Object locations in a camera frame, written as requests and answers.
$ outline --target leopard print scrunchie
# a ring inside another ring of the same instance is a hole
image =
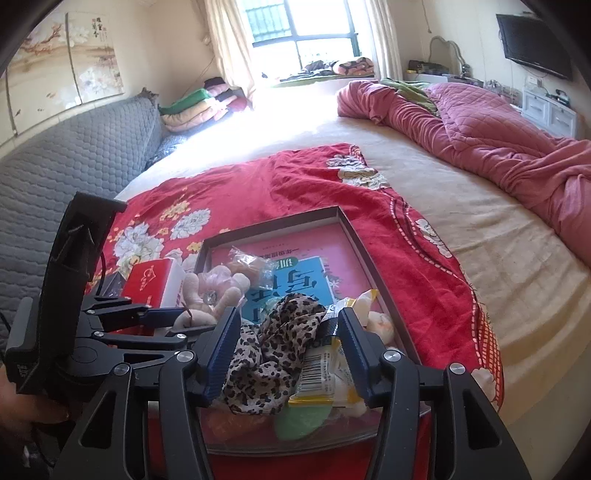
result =
[[[234,413],[278,413],[296,387],[306,346],[326,309],[311,297],[289,294],[260,326],[243,325],[223,397]]]

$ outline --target pink blanket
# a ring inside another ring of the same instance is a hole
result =
[[[591,267],[591,141],[551,137],[499,96],[472,85],[440,83],[427,95],[441,118],[390,87],[355,81],[337,94],[339,115],[388,125],[441,160],[494,182]]]

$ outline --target cabinet drawer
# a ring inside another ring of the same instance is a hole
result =
[[[549,106],[548,102],[526,93],[523,102],[523,115],[530,117],[538,123],[547,125],[550,117]]]
[[[550,105],[550,121],[548,126],[552,133],[561,137],[575,137],[577,119],[572,112],[557,105]]]

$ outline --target red floral cloth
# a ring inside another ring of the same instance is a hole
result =
[[[171,179],[128,202],[105,244],[108,272],[128,275],[131,266],[173,257],[192,269],[201,241],[286,215],[339,205],[373,258],[424,365],[444,368],[461,362],[491,402],[500,407],[503,375],[496,339],[476,294],[455,257],[428,221],[414,210],[376,170],[358,147],[338,144],[283,151],[248,163],[214,168],[188,179]],[[428,433],[422,422],[415,478],[426,477]],[[267,478],[276,462],[283,478],[361,479],[369,462],[366,445],[307,456],[276,459],[212,457],[217,478],[239,471],[245,478]],[[357,451],[359,468],[347,452]],[[286,465],[293,463],[293,468]]]

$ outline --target metal screw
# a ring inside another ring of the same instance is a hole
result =
[[[129,372],[129,365],[128,364],[119,364],[119,365],[115,365],[115,368],[113,369],[113,373],[115,375],[125,375],[127,372]]]
[[[191,360],[193,360],[193,357],[195,356],[195,354],[191,351],[191,350],[185,350],[184,352],[180,352],[177,355],[177,360],[179,362],[182,363],[187,363],[190,362]]]
[[[462,364],[455,363],[449,366],[449,370],[451,370],[453,374],[462,375],[466,371],[466,367]]]
[[[398,362],[402,358],[402,354],[395,348],[389,348],[384,352],[384,358],[388,362]]]

